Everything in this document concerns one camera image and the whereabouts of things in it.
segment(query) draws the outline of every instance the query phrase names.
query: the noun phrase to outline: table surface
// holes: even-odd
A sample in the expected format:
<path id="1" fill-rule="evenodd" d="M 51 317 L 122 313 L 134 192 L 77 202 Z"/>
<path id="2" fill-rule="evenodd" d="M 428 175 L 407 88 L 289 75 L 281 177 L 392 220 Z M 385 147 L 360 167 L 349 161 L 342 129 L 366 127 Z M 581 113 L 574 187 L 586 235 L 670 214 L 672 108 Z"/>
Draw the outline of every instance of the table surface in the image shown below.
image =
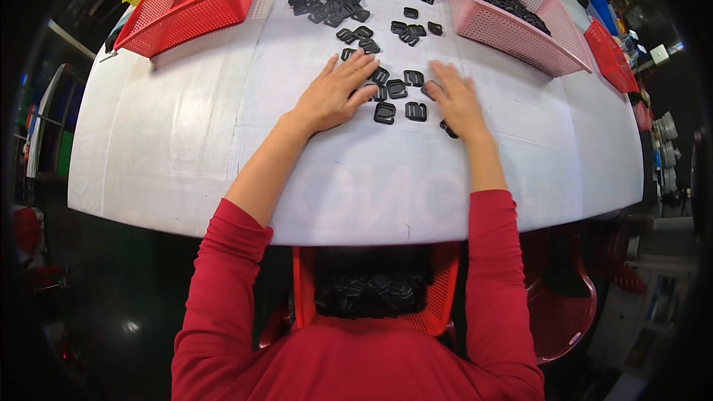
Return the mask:
<path id="1" fill-rule="evenodd" d="M 577 26 L 584 10 L 565 0 Z M 453 32 L 448 0 L 362 0 L 391 78 L 452 62 L 474 78 L 498 141 L 521 231 L 607 213 L 640 201 L 642 152 L 628 98 L 599 73 L 552 78 Z M 410 48 L 390 30 L 404 6 L 443 25 Z M 341 27 L 354 29 L 360 23 Z M 295 17 L 287 0 L 253 0 L 245 22 L 152 58 L 125 49 L 97 56 L 81 105 L 69 171 L 72 209 L 144 228 L 202 236 L 237 175 L 344 43 L 336 29 Z M 463 143 L 439 128 L 436 103 L 418 89 L 374 103 L 315 135 L 280 197 L 273 244 L 420 244 L 467 236 L 469 171 Z M 404 104 L 424 102 L 426 122 Z"/>

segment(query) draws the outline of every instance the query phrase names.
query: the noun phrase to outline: right hand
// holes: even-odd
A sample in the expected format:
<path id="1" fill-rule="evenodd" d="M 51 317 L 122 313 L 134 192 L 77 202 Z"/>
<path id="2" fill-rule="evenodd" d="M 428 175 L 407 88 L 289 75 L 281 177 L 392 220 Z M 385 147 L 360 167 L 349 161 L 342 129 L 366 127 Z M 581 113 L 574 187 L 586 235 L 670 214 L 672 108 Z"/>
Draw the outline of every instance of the right hand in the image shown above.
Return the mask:
<path id="1" fill-rule="evenodd" d="M 466 143 L 484 134 L 489 135 L 473 78 L 463 80 L 453 64 L 443 65 L 441 61 L 430 61 L 429 66 L 443 88 L 434 81 L 428 81 L 425 84 L 426 90 L 440 104 L 441 113 L 450 130 Z"/>

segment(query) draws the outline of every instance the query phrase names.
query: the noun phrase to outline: person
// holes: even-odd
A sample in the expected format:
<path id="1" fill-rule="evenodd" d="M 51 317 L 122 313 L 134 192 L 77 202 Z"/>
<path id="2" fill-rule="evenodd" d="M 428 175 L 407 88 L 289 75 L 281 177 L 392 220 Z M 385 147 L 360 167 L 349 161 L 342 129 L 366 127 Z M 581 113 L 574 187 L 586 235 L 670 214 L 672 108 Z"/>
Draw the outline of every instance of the person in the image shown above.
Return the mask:
<path id="1" fill-rule="evenodd" d="M 376 93 L 352 90 L 379 66 L 334 55 L 235 178 L 195 260 L 171 366 L 174 400 L 543 400 L 523 283 L 515 203 L 473 80 L 432 61 L 426 83 L 471 165 L 466 345 L 462 360 L 414 330 L 349 333 L 312 325 L 254 352 L 253 283 L 287 175 L 318 131 L 348 121 Z"/>

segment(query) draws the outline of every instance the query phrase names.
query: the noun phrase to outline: blue container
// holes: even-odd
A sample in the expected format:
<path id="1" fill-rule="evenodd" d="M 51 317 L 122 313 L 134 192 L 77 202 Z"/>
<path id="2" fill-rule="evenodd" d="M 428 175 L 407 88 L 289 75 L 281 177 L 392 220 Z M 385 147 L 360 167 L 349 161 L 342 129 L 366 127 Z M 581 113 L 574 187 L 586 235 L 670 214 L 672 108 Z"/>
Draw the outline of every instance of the blue container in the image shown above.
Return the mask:
<path id="1" fill-rule="evenodd" d="M 599 17 L 602 18 L 604 26 L 611 35 L 617 36 L 619 32 L 617 31 L 617 26 L 612 19 L 612 14 L 609 12 L 609 2 L 606 0 L 590 0 L 594 9 L 599 13 Z"/>

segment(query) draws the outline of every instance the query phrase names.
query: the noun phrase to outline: wrist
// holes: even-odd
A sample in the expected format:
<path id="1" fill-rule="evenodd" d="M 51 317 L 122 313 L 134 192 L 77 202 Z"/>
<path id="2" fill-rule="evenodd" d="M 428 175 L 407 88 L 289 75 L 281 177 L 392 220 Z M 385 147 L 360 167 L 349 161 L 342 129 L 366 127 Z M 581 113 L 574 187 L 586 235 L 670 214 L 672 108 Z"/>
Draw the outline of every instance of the wrist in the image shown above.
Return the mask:
<path id="1" fill-rule="evenodd" d="M 305 141 L 315 133 L 309 120 L 294 110 L 283 114 L 277 121 L 277 126 L 284 128 L 296 137 L 303 138 Z"/>
<path id="2" fill-rule="evenodd" d="M 472 130 L 460 138 L 463 139 L 468 149 L 482 149 L 495 145 L 495 138 L 487 129 Z"/>

